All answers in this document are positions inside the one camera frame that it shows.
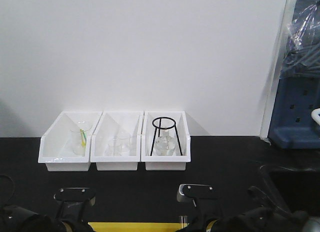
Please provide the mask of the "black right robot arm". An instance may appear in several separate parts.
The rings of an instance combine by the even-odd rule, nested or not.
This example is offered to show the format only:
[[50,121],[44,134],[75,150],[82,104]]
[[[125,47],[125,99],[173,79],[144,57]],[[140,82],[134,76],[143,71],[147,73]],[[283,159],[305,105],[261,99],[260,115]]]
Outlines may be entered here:
[[248,194],[259,207],[225,217],[219,197],[211,185],[182,183],[177,201],[191,202],[195,218],[179,231],[319,231],[320,218],[306,211],[288,212],[280,208],[261,189],[251,186]]

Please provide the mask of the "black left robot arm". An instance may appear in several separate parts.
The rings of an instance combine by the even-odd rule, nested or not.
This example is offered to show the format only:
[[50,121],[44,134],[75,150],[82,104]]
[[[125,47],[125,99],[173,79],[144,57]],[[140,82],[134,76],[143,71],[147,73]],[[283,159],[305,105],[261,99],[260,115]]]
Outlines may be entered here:
[[50,217],[16,205],[0,209],[1,231],[94,231],[83,220],[73,217]]

